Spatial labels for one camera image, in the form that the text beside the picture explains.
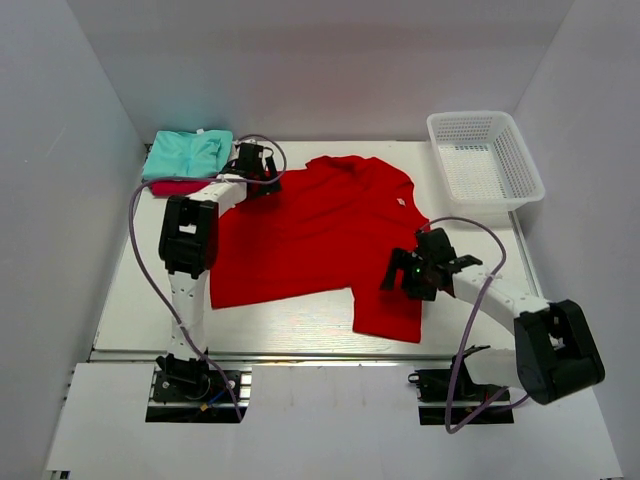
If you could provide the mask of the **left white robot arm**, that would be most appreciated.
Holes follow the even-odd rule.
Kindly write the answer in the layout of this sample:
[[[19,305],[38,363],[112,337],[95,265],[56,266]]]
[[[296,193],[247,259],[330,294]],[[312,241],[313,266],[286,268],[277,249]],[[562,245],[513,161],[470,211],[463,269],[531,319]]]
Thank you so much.
[[[262,136],[240,139],[235,156],[220,174],[196,192],[167,199],[159,255],[168,273],[172,327],[168,353],[179,360],[199,360],[207,352],[204,302],[209,271],[218,253],[219,219],[236,205],[281,190],[274,161],[280,147],[267,147]]]

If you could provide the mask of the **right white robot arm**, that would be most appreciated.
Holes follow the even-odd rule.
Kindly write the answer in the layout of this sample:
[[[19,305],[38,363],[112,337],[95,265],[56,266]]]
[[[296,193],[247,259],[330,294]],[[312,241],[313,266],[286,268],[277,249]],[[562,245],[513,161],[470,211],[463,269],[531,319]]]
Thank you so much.
[[[520,290],[480,259],[458,255],[441,228],[417,232],[411,251],[393,249],[380,287],[390,291],[396,284],[415,300],[432,301],[444,292],[513,336],[512,349],[460,346],[449,379],[463,398],[475,398],[493,385],[520,389],[547,405],[605,379],[598,348],[576,302],[551,302]]]

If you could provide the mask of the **red t-shirt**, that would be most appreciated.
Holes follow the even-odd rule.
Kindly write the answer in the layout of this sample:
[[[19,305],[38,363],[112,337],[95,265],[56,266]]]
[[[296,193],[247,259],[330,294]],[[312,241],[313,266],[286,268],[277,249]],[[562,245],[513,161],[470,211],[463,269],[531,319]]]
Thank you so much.
[[[322,156],[281,185],[220,218],[212,308],[348,288],[354,332],[419,342],[420,302],[380,288],[393,249],[412,250],[427,221],[411,178],[378,158]]]

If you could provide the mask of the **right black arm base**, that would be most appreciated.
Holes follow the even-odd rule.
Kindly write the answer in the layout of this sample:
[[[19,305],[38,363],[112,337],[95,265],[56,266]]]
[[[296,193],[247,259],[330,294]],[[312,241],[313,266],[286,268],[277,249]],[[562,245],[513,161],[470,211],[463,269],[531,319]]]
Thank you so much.
[[[408,375],[407,381],[417,391],[418,415],[421,426],[443,426],[450,377],[455,358],[446,368],[422,368]],[[451,423],[456,426],[481,404],[495,395],[500,388],[493,384],[476,384],[467,367],[462,364],[453,394]],[[475,417],[471,425],[513,424],[514,416],[508,408],[509,392],[504,392],[486,410]]]

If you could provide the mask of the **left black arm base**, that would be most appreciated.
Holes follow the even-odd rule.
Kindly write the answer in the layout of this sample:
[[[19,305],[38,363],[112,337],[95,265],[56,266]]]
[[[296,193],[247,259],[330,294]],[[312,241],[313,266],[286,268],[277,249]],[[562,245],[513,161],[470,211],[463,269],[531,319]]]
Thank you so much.
[[[146,409],[148,423],[238,424],[249,404],[251,375],[218,372],[209,363],[156,358]]]

